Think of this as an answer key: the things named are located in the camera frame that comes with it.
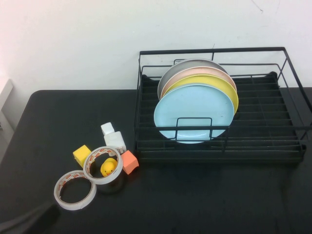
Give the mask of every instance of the black tablecloth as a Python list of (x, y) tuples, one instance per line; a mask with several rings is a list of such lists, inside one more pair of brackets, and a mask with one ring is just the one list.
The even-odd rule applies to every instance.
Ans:
[[(135, 90), (34, 93), (0, 165), (0, 222), (54, 201), (56, 181), (81, 170), (72, 152), (104, 145), (103, 123), (133, 150), (135, 103)], [(59, 208), (47, 233), (310, 233), (311, 197), (310, 144), (297, 166), (143, 163), (119, 193)]]

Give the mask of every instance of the gray plate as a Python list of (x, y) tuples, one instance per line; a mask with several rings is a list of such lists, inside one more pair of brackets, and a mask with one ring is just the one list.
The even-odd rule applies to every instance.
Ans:
[(160, 79), (159, 84), (158, 84), (158, 90), (157, 90), (157, 95), (158, 99), (160, 100), (161, 96), (161, 91), (164, 88), (165, 84), (167, 81), (174, 76), (176, 73), (191, 68), (191, 67), (200, 67), (200, 66), (205, 66), (205, 67), (214, 67), (217, 69), (220, 69), (221, 71), (224, 71), (226, 74), (227, 72), (221, 67), (219, 64), (207, 60), (204, 58), (191, 58), (191, 59), (185, 59), (175, 65), (173, 65)]

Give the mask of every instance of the yellow plate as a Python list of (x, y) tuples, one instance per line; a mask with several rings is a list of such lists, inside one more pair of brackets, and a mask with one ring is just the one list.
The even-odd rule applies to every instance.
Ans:
[(171, 85), (170, 88), (165, 92), (164, 96), (170, 90), (172, 90), (172, 89), (174, 89), (180, 85), (191, 84), (191, 83), (208, 84), (208, 85), (211, 85), (211, 86), (221, 90), (227, 96), (229, 96), (229, 98), (231, 99), (233, 106), (234, 106), (234, 111), (236, 113), (236, 111), (238, 109), (238, 95), (237, 95), (235, 89), (227, 81), (225, 81), (219, 77), (212, 76), (212, 75), (194, 75), (194, 76), (189, 76), (189, 77), (183, 78), (183, 79), (177, 81), (176, 83), (174, 83), (173, 85)]

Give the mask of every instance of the yellow rubber duck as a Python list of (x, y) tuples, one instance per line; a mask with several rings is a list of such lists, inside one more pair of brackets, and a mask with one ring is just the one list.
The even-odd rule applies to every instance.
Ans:
[(112, 157), (109, 157), (104, 161), (104, 163), (101, 166), (101, 173), (104, 177), (109, 176), (117, 167), (118, 162), (113, 159)]

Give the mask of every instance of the dish rack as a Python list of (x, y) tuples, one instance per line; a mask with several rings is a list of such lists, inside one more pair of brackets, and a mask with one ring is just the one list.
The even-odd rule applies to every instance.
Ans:
[[(239, 106), (230, 126), (155, 126), (159, 80), (172, 65), (189, 58), (213, 60), (235, 81)], [(141, 51), (138, 63), (135, 151), (140, 161), (297, 163), (303, 159), (312, 129), (312, 105), (284, 47)], [(219, 137), (198, 144), (179, 143), (159, 132), (221, 129), (225, 131)]]

